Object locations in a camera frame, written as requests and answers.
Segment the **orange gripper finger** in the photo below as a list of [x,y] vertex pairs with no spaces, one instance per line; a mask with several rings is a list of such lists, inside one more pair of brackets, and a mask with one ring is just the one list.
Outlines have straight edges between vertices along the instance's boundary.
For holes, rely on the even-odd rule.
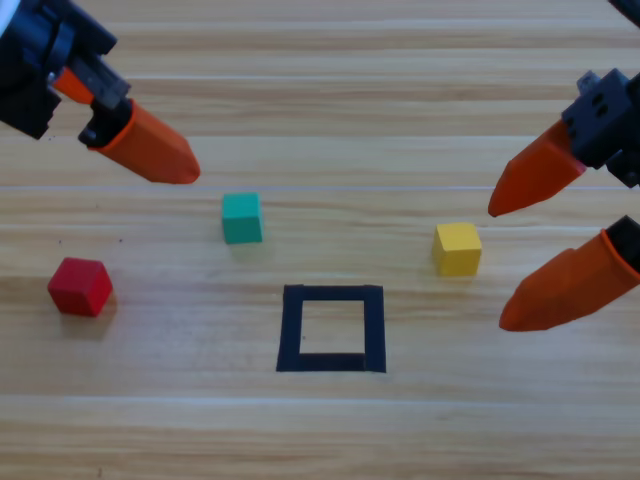
[[543,331],[591,315],[639,285],[639,223],[624,216],[520,282],[499,326]]

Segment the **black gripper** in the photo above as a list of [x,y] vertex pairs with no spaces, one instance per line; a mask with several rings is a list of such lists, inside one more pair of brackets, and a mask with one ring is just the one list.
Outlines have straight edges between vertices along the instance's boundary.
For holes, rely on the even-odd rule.
[[62,93],[91,107],[79,135],[89,150],[151,182],[195,182],[186,138],[128,99],[130,85],[103,61],[116,43],[72,1],[3,1],[1,121],[39,139]]
[[639,185],[639,77],[629,79],[617,69],[603,77],[589,71],[577,87],[579,96],[563,121],[507,163],[489,201],[492,217],[552,198],[586,166],[607,168],[628,188]]

